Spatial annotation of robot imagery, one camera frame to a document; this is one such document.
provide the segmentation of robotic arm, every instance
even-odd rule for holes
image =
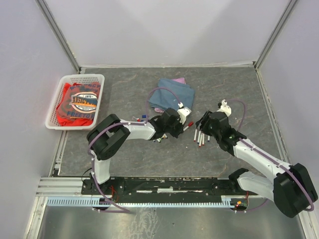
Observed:
[[[101,135],[91,147],[97,182],[102,184],[110,179],[110,158],[119,150],[125,140],[154,140],[161,138],[165,133],[178,138],[183,133],[186,117],[191,113],[191,110],[184,107],[182,103],[178,106],[177,111],[168,108],[161,116],[155,116],[146,123],[126,121],[112,114],[90,131],[87,135],[89,143],[107,127],[120,122],[124,123]]]
[[[235,186],[259,194],[273,201],[287,217],[294,217],[307,210],[310,200],[318,195],[304,166],[291,165],[266,153],[247,137],[229,125],[230,108],[223,100],[216,112],[207,111],[196,123],[204,134],[213,136],[220,148],[237,158],[243,159],[262,174],[261,177],[241,168],[229,176]]]

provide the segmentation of wall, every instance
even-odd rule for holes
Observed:
[[[44,126],[57,83],[74,70],[34,0],[0,8],[0,232],[20,239],[60,132]]]
[[[81,66],[257,60],[289,0],[46,0]]]
[[[301,0],[261,67],[293,163],[307,167],[319,192],[319,2]],[[317,218],[319,204],[316,203]]]

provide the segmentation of pink cloth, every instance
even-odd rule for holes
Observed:
[[[177,79],[173,79],[173,81],[176,81],[176,82],[179,82],[179,83],[182,83],[182,84],[186,84],[186,81],[185,81],[185,78],[177,78]],[[158,113],[164,113],[164,111],[160,108],[154,108],[155,112],[158,112]]]

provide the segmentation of white laundry basket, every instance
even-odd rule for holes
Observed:
[[[60,126],[56,118],[56,107],[61,102],[64,84],[65,83],[69,83],[70,85],[73,85],[73,83],[89,84],[92,82],[99,82],[101,84],[100,94],[98,97],[98,104],[96,106],[93,123],[88,126]],[[99,114],[103,85],[104,85],[104,76],[100,74],[81,74],[81,75],[64,76],[60,80],[58,88],[56,89],[54,98],[51,102],[49,113],[45,120],[45,126],[50,129],[58,129],[58,130],[90,130],[94,128],[94,126],[97,123],[97,118]]]

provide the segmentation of folded towel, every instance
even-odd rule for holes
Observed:
[[[176,81],[176,82],[180,82],[182,84],[186,84],[186,81],[185,81],[184,77],[183,78],[172,79],[172,80]],[[158,112],[158,113],[164,113],[164,111],[162,109],[160,109],[160,108],[155,108],[154,110],[155,110],[155,112]]]
[[[158,87],[166,87],[173,91],[183,103],[185,107],[192,108],[194,102],[195,90],[187,84],[182,84],[170,79],[160,79]],[[153,108],[160,108],[166,110],[173,108],[178,110],[178,101],[175,96],[167,90],[157,90],[149,99],[150,106]]]

